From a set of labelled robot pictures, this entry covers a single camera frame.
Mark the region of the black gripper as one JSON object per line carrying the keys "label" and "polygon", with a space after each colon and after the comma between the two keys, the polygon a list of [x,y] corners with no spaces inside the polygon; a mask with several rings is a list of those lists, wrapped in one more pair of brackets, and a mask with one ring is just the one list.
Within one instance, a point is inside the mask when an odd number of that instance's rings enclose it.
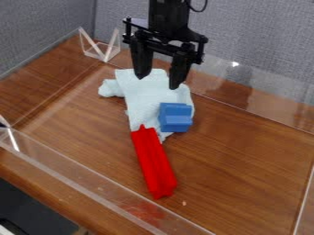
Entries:
{"label": "black gripper", "polygon": [[201,63],[208,38],[188,27],[188,18],[189,12],[203,12],[207,4],[208,1],[204,1],[201,9],[196,9],[191,0],[148,0],[147,18],[122,19],[122,42],[130,49],[133,73],[139,79],[152,71],[155,52],[173,56],[169,69],[171,90],[187,79],[191,63]]}

